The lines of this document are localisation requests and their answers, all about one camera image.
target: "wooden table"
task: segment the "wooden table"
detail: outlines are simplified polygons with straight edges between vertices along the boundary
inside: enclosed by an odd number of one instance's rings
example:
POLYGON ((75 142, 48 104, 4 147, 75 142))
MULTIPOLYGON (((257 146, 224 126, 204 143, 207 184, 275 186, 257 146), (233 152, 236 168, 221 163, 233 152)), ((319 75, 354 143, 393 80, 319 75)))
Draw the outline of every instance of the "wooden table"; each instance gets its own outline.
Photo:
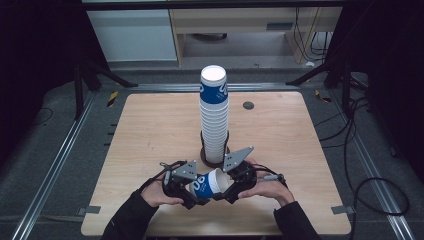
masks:
MULTIPOLYGON (((297 92, 230 92, 228 146, 254 146, 249 155, 283 173, 297 201, 319 234, 347 234, 345 214, 333 215, 342 205, 302 95, 297 92), (252 110, 243 108, 251 101, 252 110)), ((198 160, 198 172, 211 169, 200 161, 198 93, 133 94, 127 99, 90 206, 84 235, 101 235, 110 218, 149 177, 163 168, 160 162, 198 160)), ((205 206, 159 208, 148 236, 281 235, 273 217, 273 199, 252 197, 236 201, 211 200, 205 206)))

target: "human hand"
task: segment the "human hand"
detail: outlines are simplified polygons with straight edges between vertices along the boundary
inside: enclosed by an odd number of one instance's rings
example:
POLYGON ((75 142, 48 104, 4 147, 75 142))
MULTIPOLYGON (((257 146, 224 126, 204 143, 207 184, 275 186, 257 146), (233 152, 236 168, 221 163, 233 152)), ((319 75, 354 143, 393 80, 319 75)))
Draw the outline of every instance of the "human hand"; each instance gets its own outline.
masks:
MULTIPOLYGON (((258 163, 254 159, 246 158, 245 161, 252 164, 254 167, 257 167, 256 164, 258 163)), ((269 175, 269 173, 264 171, 257 171, 256 176, 259 179, 256 181, 256 185, 249 190, 239 193, 238 197, 242 199, 258 195, 267 198, 274 198, 277 200, 281 207, 294 202, 293 194, 279 181, 265 181, 261 179, 266 175, 269 175)))
MULTIPOLYGON (((164 174, 162 174, 158 180, 162 180, 164 174)), ((149 186, 147 186, 143 192, 141 192, 141 197, 149 204, 151 207, 158 207, 162 204, 177 205, 183 204, 184 200, 181 198, 171 198, 165 195, 162 188, 162 181, 153 181, 149 186)))

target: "paper cup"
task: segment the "paper cup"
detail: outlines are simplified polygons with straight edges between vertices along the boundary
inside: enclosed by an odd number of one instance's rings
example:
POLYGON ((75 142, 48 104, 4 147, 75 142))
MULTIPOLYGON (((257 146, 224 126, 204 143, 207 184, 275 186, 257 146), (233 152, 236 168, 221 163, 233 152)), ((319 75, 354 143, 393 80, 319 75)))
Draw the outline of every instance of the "paper cup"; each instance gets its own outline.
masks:
POLYGON ((228 98, 227 100, 219 104, 207 104, 202 99, 199 100, 200 111, 208 115, 216 115, 223 112, 227 112, 230 106, 229 103, 230 101, 228 100, 228 98))
POLYGON ((221 144, 210 144, 210 146, 205 146, 205 151, 209 153, 220 153, 223 155, 224 151, 224 143, 221 144))
POLYGON ((198 175, 196 181, 190 183, 189 190, 196 197, 209 199, 215 193, 225 192, 228 185, 225 174, 216 168, 205 175, 198 175))
POLYGON ((227 131, 228 122, 226 120, 224 120, 222 122, 216 122, 216 123, 209 123, 209 122, 203 121, 202 122, 202 129, 208 130, 210 132, 227 131))
POLYGON ((228 131, 221 131, 218 133, 210 133, 210 132, 203 132, 202 131, 202 135, 203 135, 203 140, 206 141, 206 143, 210 143, 210 142, 223 142, 226 138, 227 138, 227 132, 228 131))
POLYGON ((222 160, 223 155, 224 155, 222 153, 222 149, 223 148, 218 149, 218 150, 208 150, 208 149, 205 149, 205 153, 207 153, 210 158, 214 158, 214 159, 215 158, 220 158, 220 160, 222 160))
POLYGON ((216 120, 225 119, 228 118, 228 111, 222 112, 222 113, 216 113, 216 114, 209 114, 205 112, 200 112, 200 116, 203 119, 206 119, 208 121, 215 122, 216 120))
POLYGON ((211 65, 202 69, 200 77, 201 105, 207 109, 220 109, 228 99, 227 73, 225 69, 211 65))
POLYGON ((225 142, 225 139, 227 139, 227 135, 221 135, 221 136, 208 136, 208 135, 204 135, 203 136, 203 141, 205 143, 205 145, 207 147, 216 147, 216 146, 220 146, 225 142))

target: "black circular marker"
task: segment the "black circular marker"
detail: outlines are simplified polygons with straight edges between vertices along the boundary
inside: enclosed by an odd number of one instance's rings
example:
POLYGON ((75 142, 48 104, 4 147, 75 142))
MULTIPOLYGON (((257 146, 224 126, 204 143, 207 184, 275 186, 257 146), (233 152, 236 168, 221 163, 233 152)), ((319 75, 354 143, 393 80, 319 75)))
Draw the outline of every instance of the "black circular marker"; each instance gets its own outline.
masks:
POLYGON ((243 107, 246 110, 252 110, 255 107, 255 104, 253 104, 252 102, 246 101, 243 103, 243 107))

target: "gray carpet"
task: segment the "gray carpet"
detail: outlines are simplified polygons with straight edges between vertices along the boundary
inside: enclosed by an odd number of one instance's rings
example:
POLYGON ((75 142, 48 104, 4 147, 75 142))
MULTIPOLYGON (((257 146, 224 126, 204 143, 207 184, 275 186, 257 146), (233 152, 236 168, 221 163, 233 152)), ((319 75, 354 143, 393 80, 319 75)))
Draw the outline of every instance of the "gray carpet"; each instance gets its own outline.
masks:
MULTIPOLYGON (((305 70, 229 70, 229 82, 285 82, 294 80, 305 70)), ((141 71, 118 72, 125 79, 135 83, 197 83, 198 71, 141 71)), ((338 114, 333 102, 326 103, 315 96, 314 89, 320 89, 323 97, 330 97, 324 89, 322 79, 318 76, 305 83, 298 91, 302 93, 314 124, 338 114)), ((100 174, 108 146, 112 140, 109 132, 119 121, 126 97, 132 92, 102 77, 103 86, 97 93, 93 107, 81 129, 59 178, 42 210, 41 215, 76 216, 80 207, 89 204, 91 194, 100 174), (112 107, 107 107, 110 94, 119 91, 112 107)), ((21 216, 28 208, 38 187, 41 185, 50 164, 57 154, 67 131, 70 129, 75 113, 73 84, 65 84, 50 91, 44 101, 44 107, 50 108, 53 115, 42 124, 33 126, 8 161, 8 167, 1 173, 0 179, 0 239, 10 239, 19 218, 7 220, 6 217, 21 216)), ((42 122, 49 116, 49 111, 42 109, 35 123, 42 122)), ((344 126, 340 116, 316 127, 319 138, 337 132, 344 126)), ((390 155, 390 146, 386 142, 373 113, 366 108, 358 110, 356 127, 364 140, 370 155, 383 176, 401 186, 409 197, 410 211, 405 215, 417 239, 424 236, 424 191, 423 184, 415 177, 409 164, 390 155)), ((322 142, 322 146, 343 143, 344 134, 322 142)), ((348 188, 343 171, 342 147, 324 148, 330 170, 333 174, 342 201, 351 205, 353 195, 348 188)), ((348 145, 348 165, 351 181, 356 186, 366 178, 363 166, 358 160, 352 143, 348 145)), ((379 203, 374 191, 367 186, 361 190, 361 197, 375 206, 379 203)), ((357 207, 357 228, 355 239, 397 239, 385 215, 375 213, 362 204, 357 207)), ((52 222, 40 220, 34 226, 29 239, 96 239, 88 238, 80 232, 81 223, 52 222)), ((348 236, 323 236, 323 239, 348 239, 348 236)))

